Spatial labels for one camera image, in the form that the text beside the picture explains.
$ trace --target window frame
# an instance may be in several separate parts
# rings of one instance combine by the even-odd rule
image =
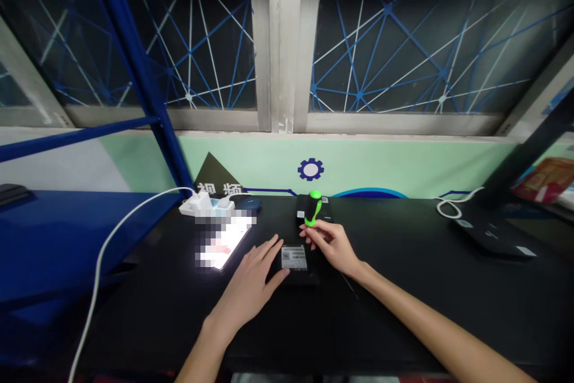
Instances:
[[[0,108],[3,126],[74,127],[74,123],[1,15],[0,62],[30,102],[29,106]]]
[[[251,0],[257,110],[169,109],[177,130],[427,136],[524,137],[572,79],[574,35],[505,117],[458,114],[354,114],[309,112],[319,0]],[[31,105],[2,108],[10,124],[95,127],[141,117],[140,107],[62,106],[0,17],[0,62]]]

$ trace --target blue geometric net pattern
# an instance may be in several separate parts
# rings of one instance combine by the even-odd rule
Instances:
[[[251,0],[128,0],[168,108],[253,109]]]
[[[574,0],[320,0],[310,111],[504,114]]]
[[[2,0],[63,105],[139,105],[97,0]]]
[[[168,107],[256,108],[251,0],[128,2]],[[97,0],[2,4],[62,104],[139,105]]]

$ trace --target black device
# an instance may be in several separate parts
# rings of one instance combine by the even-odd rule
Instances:
[[[0,207],[32,196],[32,192],[24,186],[13,184],[0,185]]]
[[[325,222],[333,222],[333,212],[331,210],[331,202],[329,197],[321,196],[321,207],[319,213],[315,217],[316,220],[324,220]],[[305,223],[306,212],[315,211],[317,206],[316,199],[311,198],[309,195],[297,195],[297,223],[298,226]]]
[[[295,206],[296,217],[294,222],[294,234],[292,238],[285,238],[281,251],[275,257],[270,276],[281,270],[289,268],[291,273],[282,285],[285,286],[317,286],[320,279],[317,274],[317,260],[323,259],[321,253],[311,252],[311,246],[306,244],[306,238],[301,238],[299,226],[308,221],[324,220],[333,223],[331,205],[328,197],[298,195]]]
[[[261,201],[253,197],[245,198],[235,205],[236,210],[250,210],[258,212],[260,208]]]
[[[521,240],[524,234],[492,212],[487,213],[473,205],[465,206],[462,218],[452,220],[452,224],[467,233],[472,244],[485,255],[521,261],[536,257]]]

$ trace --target blue gear icon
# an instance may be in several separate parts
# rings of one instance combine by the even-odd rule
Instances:
[[[313,181],[321,178],[321,174],[325,172],[323,162],[316,161],[315,158],[310,158],[308,161],[301,162],[301,167],[297,168],[299,177],[307,181]]]

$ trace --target white wall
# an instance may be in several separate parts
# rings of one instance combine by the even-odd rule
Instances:
[[[0,128],[0,145],[48,136],[32,128]],[[99,139],[0,163],[0,184],[31,190],[129,192]]]

